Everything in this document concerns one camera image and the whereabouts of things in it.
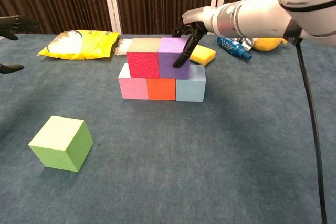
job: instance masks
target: purple foam cube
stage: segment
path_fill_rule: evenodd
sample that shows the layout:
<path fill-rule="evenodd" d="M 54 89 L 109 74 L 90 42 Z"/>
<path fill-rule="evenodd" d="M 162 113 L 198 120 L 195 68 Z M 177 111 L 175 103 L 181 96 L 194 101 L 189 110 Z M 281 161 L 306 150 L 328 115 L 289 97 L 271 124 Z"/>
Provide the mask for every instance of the purple foam cube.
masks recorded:
<path fill-rule="evenodd" d="M 187 38 L 161 38 L 158 51 L 160 78 L 188 79 L 190 59 L 180 68 L 174 68 L 174 62 L 183 52 Z"/>

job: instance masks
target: black cable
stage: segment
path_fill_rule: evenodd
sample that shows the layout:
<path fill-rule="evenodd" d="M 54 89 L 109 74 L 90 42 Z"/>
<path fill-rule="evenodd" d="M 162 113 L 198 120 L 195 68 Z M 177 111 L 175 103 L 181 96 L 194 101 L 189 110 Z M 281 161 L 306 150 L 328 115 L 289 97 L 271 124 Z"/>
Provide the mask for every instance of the black cable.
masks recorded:
<path fill-rule="evenodd" d="M 322 156 L 321 156 L 321 148 L 320 148 L 320 140 L 319 140 L 319 131 L 317 127 L 317 119 L 315 115 L 315 108 L 314 108 L 314 102 L 310 90 L 309 80 L 305 68 L 305 63 L 303 61 L 302 51 L 301 51 L 301 43 L 302 40 L 300 40 L 296 45 L 296 50 L 298 53 L 302 78 L 304 82 L 304 87 L 306 89 L 308 103 L 309 103 L 309 110 L 310 110 L 310 118 L 311 118 L 311 124 L 313 127 L 313 134 L 314 134 L 314 143 L 315 143 L 315 153 L 316 153 L 316 162 L 317 162 L 317 175 L 318 175 L 318 181 L 319 181 L 319 193 L 320 193 L 320 206 L 321 206 L 321 217 L 322 217 L 322 223 L 327 224 L 327 213 L 325 211 L 325 200 L 324 200 L 324 186 L 323 186 L 323 171 L 322 171 Z"/>

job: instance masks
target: blue carpet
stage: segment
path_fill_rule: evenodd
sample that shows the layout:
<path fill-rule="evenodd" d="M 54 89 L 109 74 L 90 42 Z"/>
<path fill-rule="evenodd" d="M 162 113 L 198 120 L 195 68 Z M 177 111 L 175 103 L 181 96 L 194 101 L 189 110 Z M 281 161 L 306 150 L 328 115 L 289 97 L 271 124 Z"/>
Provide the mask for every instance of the blue carpet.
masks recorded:
<path fill-rule="evenodd" d="M 125 56 L 37 57 L 56 35 L 0 40 L 0 223 L 320 223 L 310 114 L 293 46 L 216 45 L 203 103 L 122 100 Z M 304 41 L 329 223 L 336 223 L 336 49 Z M 83 119 L 79 173 L 44 168 L 28 143 L 51 115 Z"/>

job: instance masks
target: light blue foam cube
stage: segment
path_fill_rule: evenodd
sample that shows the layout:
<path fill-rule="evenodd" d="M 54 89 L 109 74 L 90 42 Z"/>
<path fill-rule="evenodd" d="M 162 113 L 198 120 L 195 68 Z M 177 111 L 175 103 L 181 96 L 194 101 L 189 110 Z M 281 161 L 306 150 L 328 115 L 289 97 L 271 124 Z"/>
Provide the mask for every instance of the light blue foam cube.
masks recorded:
<path fill-rule="evenodd" d="M 203 102 L 205 92 L 204 65 L 190 65 L 189 78 L 176 80 L 176 100 L 180 102 Z"/>

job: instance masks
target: blue bottle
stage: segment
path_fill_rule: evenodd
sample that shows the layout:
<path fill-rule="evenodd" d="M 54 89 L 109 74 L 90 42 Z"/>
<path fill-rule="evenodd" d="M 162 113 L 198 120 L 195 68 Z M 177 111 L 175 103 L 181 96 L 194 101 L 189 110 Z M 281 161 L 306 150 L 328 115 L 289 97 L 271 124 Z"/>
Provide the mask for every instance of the blue bottle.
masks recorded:
<path fill-rule="evenodd" d="M 234 57 L 244 60 L 252 59 L 250 55 L 239 42 L 228 38 L 217 38 L 217 44 Z"/>

